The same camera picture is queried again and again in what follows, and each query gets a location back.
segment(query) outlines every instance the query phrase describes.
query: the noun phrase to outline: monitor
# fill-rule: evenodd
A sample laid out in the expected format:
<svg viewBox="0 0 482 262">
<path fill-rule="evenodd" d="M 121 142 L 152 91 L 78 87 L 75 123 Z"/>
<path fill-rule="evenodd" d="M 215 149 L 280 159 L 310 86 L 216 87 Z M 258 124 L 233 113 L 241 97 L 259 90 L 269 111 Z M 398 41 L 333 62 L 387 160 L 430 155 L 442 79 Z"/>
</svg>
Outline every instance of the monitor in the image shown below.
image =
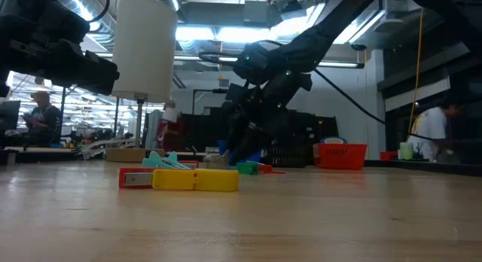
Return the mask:
<svg viewBox="0 0 482 262">
<path fill-rule="evenodd" d="M 0 104 L 0 130 L 17 129 L 20 101 L 4 101 Z"/>
</svg>

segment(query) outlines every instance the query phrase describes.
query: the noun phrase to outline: yellow cable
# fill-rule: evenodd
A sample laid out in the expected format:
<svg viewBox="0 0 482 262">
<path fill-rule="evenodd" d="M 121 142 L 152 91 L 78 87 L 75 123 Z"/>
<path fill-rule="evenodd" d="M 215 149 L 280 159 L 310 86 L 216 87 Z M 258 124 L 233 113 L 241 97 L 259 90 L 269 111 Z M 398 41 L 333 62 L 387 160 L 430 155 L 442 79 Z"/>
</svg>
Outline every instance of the yellow cable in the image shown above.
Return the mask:
<svg viewBox="0 0 482 262">
<path fill-rule="evenodd" d="M 413 94 L 412 112 L 410 114 L 410 124 L 408 125 L 408 132 L 412 131 L 413 114 L 415 113 L 416 106 L 416 92 L 419 89 L 420 80 L 420 58 L 422 56 L 422 35 L 423 35 L 423 8 L 420 10 L 420 28 L 419 28 L 419 51 L 416 56 L 416 78 L 415 78 L 415 92 Z"/>
</svg>

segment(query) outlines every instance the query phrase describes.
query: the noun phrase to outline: yellow plastic piece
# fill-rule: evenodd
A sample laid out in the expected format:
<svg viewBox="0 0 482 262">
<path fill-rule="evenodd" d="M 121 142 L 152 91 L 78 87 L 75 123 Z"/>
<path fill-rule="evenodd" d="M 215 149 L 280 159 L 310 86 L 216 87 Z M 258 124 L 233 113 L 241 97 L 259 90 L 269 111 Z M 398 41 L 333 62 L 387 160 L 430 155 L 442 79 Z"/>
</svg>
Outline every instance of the yellow plastic piece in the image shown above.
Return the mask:
<svg viewBox="0 0 482 262">
<path fill-rule="evenodd" d="M 155 169 L 152 174 L 152 188 L 162 190 L 193 190 L 197 178 L 194 170 Z"/>
<path fill-rule="evenodd" d="M 238 191 L 239 172 L 236 170 L 196 169 L 194 190 Z"/>
<path fill-rule="evenodd" d="M 216 169 L 155 169 L 152 187 L 162 190 L 238 191 L 239 172 Z"/>
</svg>

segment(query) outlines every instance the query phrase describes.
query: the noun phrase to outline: wooden table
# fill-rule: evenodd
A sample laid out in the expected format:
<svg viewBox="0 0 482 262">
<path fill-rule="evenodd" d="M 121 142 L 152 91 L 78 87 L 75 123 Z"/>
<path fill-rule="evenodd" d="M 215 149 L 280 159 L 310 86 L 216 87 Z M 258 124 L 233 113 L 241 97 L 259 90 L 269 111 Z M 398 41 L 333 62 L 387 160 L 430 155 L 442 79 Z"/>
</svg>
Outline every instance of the wooden table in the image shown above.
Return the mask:
<svg viewBox="0 0 482 262">
<path fill-rule="evenodd" d="M 0 168 L 0 260 L 482 260 L 482 178 L 299 169 L 242 175 L 239 193 L 118 190 L 121 165 Z"/>
</svg>

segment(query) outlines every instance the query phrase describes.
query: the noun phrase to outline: red plastic basket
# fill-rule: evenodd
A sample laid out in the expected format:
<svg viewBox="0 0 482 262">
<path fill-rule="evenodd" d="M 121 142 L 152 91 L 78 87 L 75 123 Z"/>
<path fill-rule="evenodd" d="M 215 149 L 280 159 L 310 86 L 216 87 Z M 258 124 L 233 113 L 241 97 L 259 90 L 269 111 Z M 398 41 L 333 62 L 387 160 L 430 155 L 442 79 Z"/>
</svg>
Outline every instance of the red plastic basket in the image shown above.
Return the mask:
<svg viewBox="0 0 482 262">
<path fill-rule="evenodd" d="M 363 169 L 367 145 L 331 145 L 313 146 L 315 164 L 323 169 Z"/>
</svg>

